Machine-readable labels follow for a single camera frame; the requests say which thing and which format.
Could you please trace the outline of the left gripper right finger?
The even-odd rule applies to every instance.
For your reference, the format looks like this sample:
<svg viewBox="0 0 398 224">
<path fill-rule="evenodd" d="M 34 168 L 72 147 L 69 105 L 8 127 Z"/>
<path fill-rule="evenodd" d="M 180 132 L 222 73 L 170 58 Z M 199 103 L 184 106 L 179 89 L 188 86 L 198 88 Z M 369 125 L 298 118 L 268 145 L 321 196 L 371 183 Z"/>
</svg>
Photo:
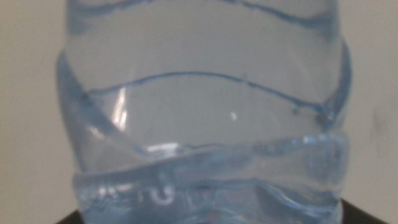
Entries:
<svg viewBox="0 0 398 224">
<path fill-rule="evenodd" d="M 343 206 L 342 224 L 388 224 L 344 199 L 341 202 Z"/>
</svg>

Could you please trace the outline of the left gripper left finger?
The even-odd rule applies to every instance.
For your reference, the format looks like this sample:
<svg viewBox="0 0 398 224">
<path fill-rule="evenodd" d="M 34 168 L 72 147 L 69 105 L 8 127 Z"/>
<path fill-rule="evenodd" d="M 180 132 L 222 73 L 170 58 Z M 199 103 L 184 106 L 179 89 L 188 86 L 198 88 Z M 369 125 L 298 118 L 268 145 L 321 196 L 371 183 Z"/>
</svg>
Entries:
<svg viewBox="0 0 398 224">
<path fill-rule="evenodd" d="M 75 210 L 55 224 L 83 224 L 83 219 L 80 215 L 80 212 Z"/>
</svg>

